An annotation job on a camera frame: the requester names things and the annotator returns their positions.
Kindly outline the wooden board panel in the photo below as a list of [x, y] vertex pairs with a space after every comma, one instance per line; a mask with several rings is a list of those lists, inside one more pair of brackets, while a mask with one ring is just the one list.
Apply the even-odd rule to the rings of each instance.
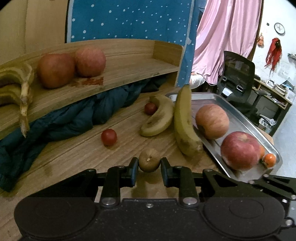
[[65, 43], [68, 1], [10, 1], [1, 9], [1, 64]]

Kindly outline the long yellow banana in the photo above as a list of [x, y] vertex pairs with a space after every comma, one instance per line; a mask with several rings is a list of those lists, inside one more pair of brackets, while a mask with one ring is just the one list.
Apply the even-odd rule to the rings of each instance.
[[176, 142], [180, 151], [189, 157], [203, 151], [203, 143], [192, 124], [191, 97], [190, 86], [184, 85], [177, 94], [174, 110]]

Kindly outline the yellowish red apple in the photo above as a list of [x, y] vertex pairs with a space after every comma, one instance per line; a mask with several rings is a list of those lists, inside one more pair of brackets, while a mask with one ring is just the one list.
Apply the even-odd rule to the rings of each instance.
[[217, 104], [207, 104], [201, 107], [195, 116], [197, 128], [209, 140], [224, 136], [229, 130], [229, 117]]

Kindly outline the metal tray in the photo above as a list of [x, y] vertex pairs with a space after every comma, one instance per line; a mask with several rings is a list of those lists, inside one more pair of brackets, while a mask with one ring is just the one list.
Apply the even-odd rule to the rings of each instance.
[[[191, 100], [194, 130], [196, 134], [201, 138], [204, 145], [204, 150], [207, 154], [209, 154], [210, 158], [214, 161], [219, 171], [232, 179], [243, 182], [259, 179], [264, 174], [277, 174], [277, 171], [282, 165], [282, 158], [277, 149], [270, 142], [265, 132], [262, 132], [260, 129], [254, 126], [241, 112], [239, 112], [223, 97], [217, 94], [211, 92], [194, 92], [191, 95]], [[211, 103], [220, 106], [226, 112], [230, 121], [227, 133], [223, 137], [216, 140], [206, 139], [198, 130], [195, 122], [196, 112], [201, 107]], [[271, 168], [267, 168], [262, 162], [259, 162], [252, 169], [243, 172], [235, 171], [230, 168], [221, 157], [220, 146], [222, 145], [222, 142], [227, 135], [236, 131], [245, 132], [254, 136], [258, 140], [258, 142], [265, 148], [266, 154], [272, 153], [276, 156], [276, 164]]]

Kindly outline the cluttered wooden desk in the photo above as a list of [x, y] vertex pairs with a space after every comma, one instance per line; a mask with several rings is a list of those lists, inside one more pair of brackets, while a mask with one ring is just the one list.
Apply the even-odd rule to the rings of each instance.
[[257, 109], [256, 114], [258, 116], [262, 114], [263, 116], [275, 121], [275, 125], [269, 128], [270, 131], [268, 133], [272, 137], [292, 106], [292, 101], [288, 100], [281, 94], [281, 92], [271, 88], [263, 80], [261, 80], [259, 76], [255, 75], [250, 97], [257, 98], [257, 94], [255, 92], [259, 90], [267, 92], [267, 95], [260, 96], [258, 103], [255, 105], [255, 108]]

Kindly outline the red cherry tomato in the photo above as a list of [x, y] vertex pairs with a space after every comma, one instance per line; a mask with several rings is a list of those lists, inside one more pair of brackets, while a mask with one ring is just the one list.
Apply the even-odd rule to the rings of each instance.
[[153, 115], [158, 110], [158, 107], [153, 102], [148, 102], [144, 106], [144, 112], [147, 115]]
[[116, 132], [109, 128], [101, 133], [101, 140], [105, 146], [112, 146], [117, 142]]

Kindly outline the short curved yellow banana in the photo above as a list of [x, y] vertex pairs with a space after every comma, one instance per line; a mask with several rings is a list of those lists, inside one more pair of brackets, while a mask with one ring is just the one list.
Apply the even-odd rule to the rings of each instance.
[[165, 131], [172, 123], [174, 116], [174, 103], [162, 94], [149, 97], [157, 111], [140, 127], [139, 133], [143, 137], [152, 137]]

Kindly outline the wooden desk shelf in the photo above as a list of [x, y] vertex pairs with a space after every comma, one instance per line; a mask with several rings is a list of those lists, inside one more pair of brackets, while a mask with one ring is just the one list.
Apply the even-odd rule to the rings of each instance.
[[178, 44], [140, 39], [102, 39], [62, 44], [32, 52], [8, 61], [3, 68], [28, 63], [37, 67], [45, 54], [68, 53], [73, 55], [83, 46], [96, 46], [106, 56], [102, 75], [93, 78], [75, 78], [68, 85], [47, 90], [38, 80], [32, 83], [33, 102], [28, 109], [32, 122], [44, 115], [85, 99], [92, 95], [143, 79], [178, 72], [183, 47]]

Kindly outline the upper shelf banana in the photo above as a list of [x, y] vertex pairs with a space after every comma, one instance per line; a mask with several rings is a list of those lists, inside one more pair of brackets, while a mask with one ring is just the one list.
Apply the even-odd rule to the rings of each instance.
[[1, 69], [1, 87], [8, 84], [21, 85], [21, 101], [23, 104], [32, 103], [31, 84], [34, 80], [34, 70], [31, 65], [24, 63]]

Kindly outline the wall clock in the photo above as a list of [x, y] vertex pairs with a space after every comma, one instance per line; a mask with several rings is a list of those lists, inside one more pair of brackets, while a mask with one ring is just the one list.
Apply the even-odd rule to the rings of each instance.
[[285, 28], [284, 28], [283, 24], [281, 24], [281, 23], [275, 23], [274, 30], [276, 31], [277, 34], [279, 34], [281, 36], [285, 34]]

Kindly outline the red pink apple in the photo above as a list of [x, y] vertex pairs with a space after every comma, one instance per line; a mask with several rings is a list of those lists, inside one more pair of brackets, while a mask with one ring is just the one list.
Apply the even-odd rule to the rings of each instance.
[[259, 162], [260, 144], [258, 140], [245, 132], [232, 132], [220, 146], [225, 163], [236, 171], [247, 171]]

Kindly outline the brown kiwi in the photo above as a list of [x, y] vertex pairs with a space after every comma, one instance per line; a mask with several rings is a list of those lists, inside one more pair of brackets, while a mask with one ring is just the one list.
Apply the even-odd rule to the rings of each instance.
[[154, 148], [147, 148], [144, 149], [138, 158], [138, 162], [139, 162], [139, 168], [143, 171], [143, 172], [153, 172], [156, 171], [156, 169], [158, 169], [159, 165], [160, 165], [160, 154], [159, 152], [154, 149]]

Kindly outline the black office chair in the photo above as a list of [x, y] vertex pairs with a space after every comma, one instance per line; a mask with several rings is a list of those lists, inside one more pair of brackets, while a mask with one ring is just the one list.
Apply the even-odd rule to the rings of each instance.
[[247, 58], [230, 51], [224, 51], [223, 72], [217, 83], [217, 94], [224, 97], [246, 117], [256, 114], [259, 100], [269, 93], [256, 90], [255, 101], [250, 104], [248, 98], [253, 90], [255, 65]]

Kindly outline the blue starry fabric wardrobe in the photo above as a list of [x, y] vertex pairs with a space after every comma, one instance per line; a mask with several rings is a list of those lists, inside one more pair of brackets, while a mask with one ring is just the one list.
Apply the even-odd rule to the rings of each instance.
[[189, 83], [192, 72], [199, 3], [191, 0], [69, 1], [65, 41], [146, 39], [181, 45], [177, 86]]

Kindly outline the left shelf apple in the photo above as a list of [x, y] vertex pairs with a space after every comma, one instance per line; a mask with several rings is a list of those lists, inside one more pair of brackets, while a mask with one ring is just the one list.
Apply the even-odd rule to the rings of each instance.
[[38, 62], [38, 80], [44, 88], [62, 87], [74, 78], [74, 74], [75, 61], [69, 54], [46, 54]]

